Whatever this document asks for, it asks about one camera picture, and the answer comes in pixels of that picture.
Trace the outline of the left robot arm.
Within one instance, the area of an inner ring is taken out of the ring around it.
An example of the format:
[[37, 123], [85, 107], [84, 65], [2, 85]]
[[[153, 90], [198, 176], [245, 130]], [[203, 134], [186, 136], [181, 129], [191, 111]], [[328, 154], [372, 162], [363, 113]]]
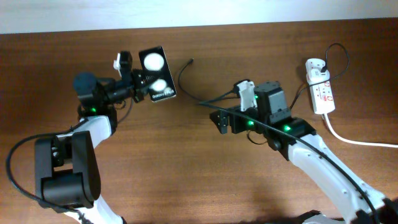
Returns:
[[35, 141], [37, 203], [78, 223], [125, 223], [101, 196], [95, 148], [116, 131], [116, 103], [128, 98], [140, 102], [152, 90], [166, 88], [167, 79], [160, 72], [136, 69], [122, 71], [120, 80], [85, 72], [75, 77], [73, 87], [80, 101], [79, 123]]

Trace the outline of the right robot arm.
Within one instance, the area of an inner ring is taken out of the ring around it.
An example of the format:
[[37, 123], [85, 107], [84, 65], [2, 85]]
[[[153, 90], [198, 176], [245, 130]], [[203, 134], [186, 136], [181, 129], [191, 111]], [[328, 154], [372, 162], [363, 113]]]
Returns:
[[252, 131], [287, 161], [306, 173], [332, 201], [344, 223], [397, 223], [397, 200], [372, 188], [339, 160], [317, 131], [294, 118], [279, 82], [255, 85], [249, 80], [231, 90], [237, 106], [216, 106], [210, 119], [221, 134]]

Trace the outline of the black smartphone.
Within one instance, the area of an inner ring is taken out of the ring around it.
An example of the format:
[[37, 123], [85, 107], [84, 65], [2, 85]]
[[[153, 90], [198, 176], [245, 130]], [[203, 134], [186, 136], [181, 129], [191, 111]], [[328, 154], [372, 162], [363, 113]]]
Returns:
[[177, 96], [174, 80], [162, 46], [139, 52], [143, 70], [142, 81], [152, 102], [164, 101]]

